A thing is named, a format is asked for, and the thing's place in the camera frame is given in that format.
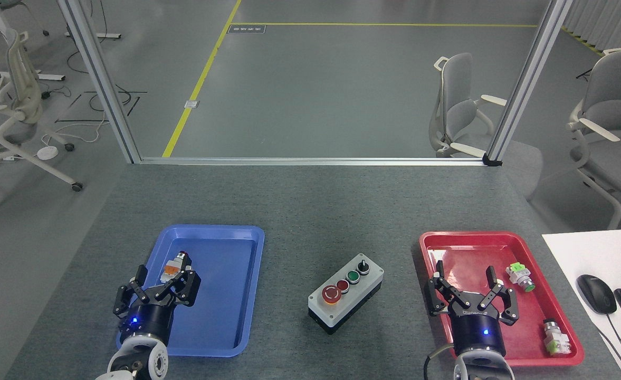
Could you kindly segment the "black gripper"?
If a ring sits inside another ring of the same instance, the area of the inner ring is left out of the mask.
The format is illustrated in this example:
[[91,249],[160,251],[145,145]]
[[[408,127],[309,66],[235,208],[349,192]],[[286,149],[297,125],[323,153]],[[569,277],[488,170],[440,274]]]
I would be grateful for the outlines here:
[[[436,271],[427,281],[427,310],[429,315],[447,314],[447,308],[453,303],[457,303],[464,309],[469,308],[471,306],[469,297],[445,279],[443,260],[437,261],[435,267]],[[503,301],[504,310],[498,313],[496,318],[481,313],[466,313],[460,316],[451,314],[453,350],[456,355],[477,349],[491,350],[506,355],[499,321],[512,326],[519,320],[515,291],[506,287],[498,279],[493,265],[489,265],[485,273],[490,291],[479,301],[477,309],[482,312],[485,311],[489,306],[492,306],[494,298],[499,297]]]
[[118,288],[113,312],[122,318],[120,343],[133,335],[151,335],[167,345],[176,306],[195,303],[201,278],[191,267],[182,267],[165,284],[153,287],[152,295],[150,289],[142,289],[147,276],[146,266],[139,265],[129,283]]

